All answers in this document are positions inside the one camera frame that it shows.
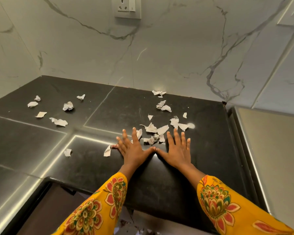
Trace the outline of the person's left forearm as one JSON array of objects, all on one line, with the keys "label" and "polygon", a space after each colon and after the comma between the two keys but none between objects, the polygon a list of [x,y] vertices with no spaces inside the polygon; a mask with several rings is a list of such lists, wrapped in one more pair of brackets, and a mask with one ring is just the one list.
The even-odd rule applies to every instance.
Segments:
[{"label": "person's left forearm", "polygon": [[113,235],[132,174],[133,167],[123,165],[51,235]]}]

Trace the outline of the stainless steel appliance top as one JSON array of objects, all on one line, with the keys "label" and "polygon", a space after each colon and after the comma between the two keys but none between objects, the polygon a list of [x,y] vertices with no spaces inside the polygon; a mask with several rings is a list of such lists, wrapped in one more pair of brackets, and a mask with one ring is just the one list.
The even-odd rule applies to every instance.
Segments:
[{"label": "stainless steel appliance top", "polygon": [[294,229],[294,115],[235,106],[229,120],[252,198]]}]

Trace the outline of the person's right forearm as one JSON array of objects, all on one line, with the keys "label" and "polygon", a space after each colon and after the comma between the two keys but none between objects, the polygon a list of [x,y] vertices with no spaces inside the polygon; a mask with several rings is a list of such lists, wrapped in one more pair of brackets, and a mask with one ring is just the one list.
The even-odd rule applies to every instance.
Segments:
[{"label": "person's right forearm", "polygon": [[200,206],[220,235],[294,235],[294,229],[191,163],[177,169],[196,186]]}]

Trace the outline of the person's left hand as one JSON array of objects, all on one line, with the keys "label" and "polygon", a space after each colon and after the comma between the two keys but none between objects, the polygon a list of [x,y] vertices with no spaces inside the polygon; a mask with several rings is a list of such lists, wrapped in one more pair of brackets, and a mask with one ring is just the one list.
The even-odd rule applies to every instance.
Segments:
[{"label": "person's left hand", "polygon": [[125,147],[122,142],[122,137],[116,137],[118,142],[117,144],[122,145],[124,150],[124,155],[122,155],[124,158],[124,165],[138,168],[139,166],[141,166],[142,163],[145,162],[147,158],[142,157],[143,149],[137,137],[137,130],[135,127],[132,130],[131,138],[132,139],[130,141],[132,143],[132,146]]}]

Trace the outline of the brown base cabinet door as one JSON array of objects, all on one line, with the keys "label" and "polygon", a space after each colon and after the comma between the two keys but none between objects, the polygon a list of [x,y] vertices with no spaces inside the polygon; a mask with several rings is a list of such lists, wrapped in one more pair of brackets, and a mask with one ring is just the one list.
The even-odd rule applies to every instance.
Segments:
[{"label": "brown base cabinet door", "polygon": [[53,183],[17,235],[50,235],[90,195]]}]

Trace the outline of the person's right hand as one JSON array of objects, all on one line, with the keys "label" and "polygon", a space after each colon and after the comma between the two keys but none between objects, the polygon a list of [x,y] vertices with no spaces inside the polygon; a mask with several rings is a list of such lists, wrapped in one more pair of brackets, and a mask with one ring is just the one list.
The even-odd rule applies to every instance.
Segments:
[{"label": "person's right hand", "polygon": [[167,141],[168,141],[168,153],[170,160],[165,160],[169,165],[173,166],[180,172],[185,168],[191,165],[191,154],[186,150],[186,141],[185,133],[182,132],[180,135],[181,146],[176,146],[173,136],[170,132],[167,132]]}]

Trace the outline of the white wall socket switch plate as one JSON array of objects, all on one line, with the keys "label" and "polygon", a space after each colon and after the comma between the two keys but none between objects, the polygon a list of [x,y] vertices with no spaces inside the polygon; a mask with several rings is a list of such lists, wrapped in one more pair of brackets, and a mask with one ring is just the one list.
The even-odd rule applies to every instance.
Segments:
[{"label": "white wall socket switch plate", "polygon": [[111,0],[116,18],[141,19],[141,0]]}]

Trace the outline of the scattered torn white paper scraps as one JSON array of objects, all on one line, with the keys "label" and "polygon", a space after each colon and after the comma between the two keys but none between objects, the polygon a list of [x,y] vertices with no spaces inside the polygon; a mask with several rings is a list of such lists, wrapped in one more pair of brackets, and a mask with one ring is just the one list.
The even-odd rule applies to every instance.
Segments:
[{"label": "scattered torn white paper scraps", "polygon": [[[158,98],[163,98],[163,95],[166,92],[154,91],[153,90],[152,93],[153,93],[153,95],[157,95]],[[80,101],[83,101],[84,98],[85,98],[85,94],[83,94],[81,96],[77,96],[77,98]],[[41,98],[37,95],[33,102],[29,102],[27,104],[27,107],[33,108],[33,107],[38,105],[39,101],[41,101]],[[156,106],[157,109],[166,110],[168,112],[171,112],[171,108],[168,105],[165,105],[165,102],[166,102],[166,100],[161,101],[160,103],[158,103],[157,106]],[[72,102],[67,102],[63,106],[63,111],[68,111],[68,110],[73,110],[73,109],[74,109],[74,106],[73,106]],[[35,117],[36,118],[43,118],[46,114],[47,114],[47,112],[40,111]],[[183,117],[187,118],[187,113],[186,112],[183,114]],[[142,124],[140,126],[143,126],[147,133],[154,133],[154,135],[152,137],[150,137],[150,138],[144,138],[144,142],[148,143],[149,145],[153,145],[156,142],[165,142],[164,134],[165,134],[166,131],[168,131],[169,126],[165,125],[165,126],[162,126],[160,128],[157,128],[151,122],[151,119],[153,118],[153,115],[148,115],[148,118],[149,118],[149,121],[150,121],[149,126],[145,126],[145,125],[142,125]],[[49,119],[57,126],[66,127],[68,125],[68,122],[65,121],[65,120],[62,120],[62,119],[55,119],[55,118],[49,118]],[[193,128],[193,127],[190,127],[191,126],[190,123],[189,124],[181,124],[181,123],[179,123],[179,119],[176,116],[174,116],[172,119],[170,119],[170,125],[172,125],[172,126],[174,126],[176,128],[178,128],[180,126],[180,129],[182,129],[182,131],[185,131],[188,128]],[[142,136],[142,129],[136,130],[136,132],[137,132],[137,138],[138,138],[138,140],[140,140],[141,136]],[[110,157],[112,148],[115,148],[115,147],[112,146],[112,145],[107,147],[107,149],[104,152],[104,157]],[[64,155],[66,157],[70,157],[71,152],[72,152],[71,149],[65,149],[64,150]]]}]

